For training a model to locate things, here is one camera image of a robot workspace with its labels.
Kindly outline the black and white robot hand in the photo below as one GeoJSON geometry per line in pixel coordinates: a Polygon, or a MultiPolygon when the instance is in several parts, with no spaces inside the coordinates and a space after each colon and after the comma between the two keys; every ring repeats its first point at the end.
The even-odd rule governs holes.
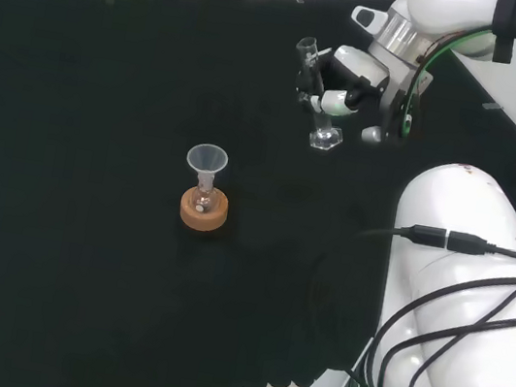
{"type": "Polygon", "coordinates": [[[297,92],[316,117],[347,118],[370,112],[378,124],[362,130],[368,143],[400,145],[415,134],[420,98],[434,80],[402,62],[387,67],[368,52],[342,45],[307,60],[312,76],[300,77],[297,92]]]}

